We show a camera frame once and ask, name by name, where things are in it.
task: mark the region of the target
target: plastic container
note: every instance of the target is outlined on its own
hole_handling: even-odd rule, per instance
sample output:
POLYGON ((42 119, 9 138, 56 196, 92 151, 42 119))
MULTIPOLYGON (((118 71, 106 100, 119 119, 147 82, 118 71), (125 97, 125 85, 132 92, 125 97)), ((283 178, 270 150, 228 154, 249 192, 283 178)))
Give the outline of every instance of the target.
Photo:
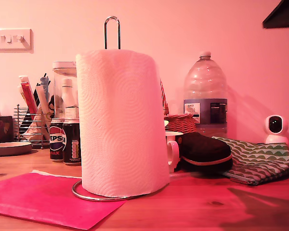
POLYGON ((53 62, 53 74, 54 118, 79 118, 76 63, 53 62))
POLYGON ((209 51, 200 55, 185 78, 184 113, 193 114, 200 134, 227 137, 226 77, 209 51))

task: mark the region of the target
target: wall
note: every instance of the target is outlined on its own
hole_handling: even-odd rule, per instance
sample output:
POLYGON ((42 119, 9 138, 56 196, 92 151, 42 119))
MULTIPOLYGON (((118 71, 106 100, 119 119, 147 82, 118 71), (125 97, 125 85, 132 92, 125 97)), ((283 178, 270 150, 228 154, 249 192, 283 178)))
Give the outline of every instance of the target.
MULTIPOLYGON (((183 82, 203 50, 212 52, 227 76, 228 136, 265 139, 264 119, 273 113, 289 121, 289 28, 263 29, 279 0, 0 0, 0 28, 31 28, 34 50, 0 53, 0 109, 12 114, 23 100, 18 75, 32 86, 52 62, 104 48, 105 19, 121 22, 121 47, 157 62, 172 114, 182 113, 183 82)), ((117 45, 116 23, 108 24, 108 45, 117 45)))

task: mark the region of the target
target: paper towel roll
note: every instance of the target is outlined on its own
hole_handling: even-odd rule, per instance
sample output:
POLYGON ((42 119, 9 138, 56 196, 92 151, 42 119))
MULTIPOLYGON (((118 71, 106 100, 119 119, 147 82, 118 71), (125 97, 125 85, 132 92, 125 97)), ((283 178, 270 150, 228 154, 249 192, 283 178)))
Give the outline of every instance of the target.
POLYGON ((160 80, 154 60, 127 50, 76 56, 82 187, 109 197, 169 182, 160 80))

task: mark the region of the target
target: soda can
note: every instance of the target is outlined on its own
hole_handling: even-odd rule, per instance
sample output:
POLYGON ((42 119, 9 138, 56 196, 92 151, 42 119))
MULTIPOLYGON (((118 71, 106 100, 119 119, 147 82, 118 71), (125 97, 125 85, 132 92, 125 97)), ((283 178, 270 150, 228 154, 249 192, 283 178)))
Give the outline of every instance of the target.
POLYGON ((81 165, 79 119, 65 119, 63 130, 66 134, 63 162, 70 166, 81 165))
POLYGON ((50 159, 54 162, 63 162, 63 150, 66 147, 66 134, 63 130, 63 121, 63 119, 54 118, 50 124, 50 159))

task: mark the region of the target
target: pepsi max can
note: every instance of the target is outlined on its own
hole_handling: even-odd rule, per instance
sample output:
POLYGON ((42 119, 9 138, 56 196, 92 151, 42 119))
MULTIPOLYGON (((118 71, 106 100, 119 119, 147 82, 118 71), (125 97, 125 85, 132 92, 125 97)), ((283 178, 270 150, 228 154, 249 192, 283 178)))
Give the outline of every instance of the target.
POLYGON ((81 165, 79 119, 65 119, 63 130, 66 134, 63 162, 66 165, 81 165))
POLYGON ((66 134, 63 130, 63 119, 52 119, 49 129, 50 159, 63 162, 63 150, 66 147, 66 134))

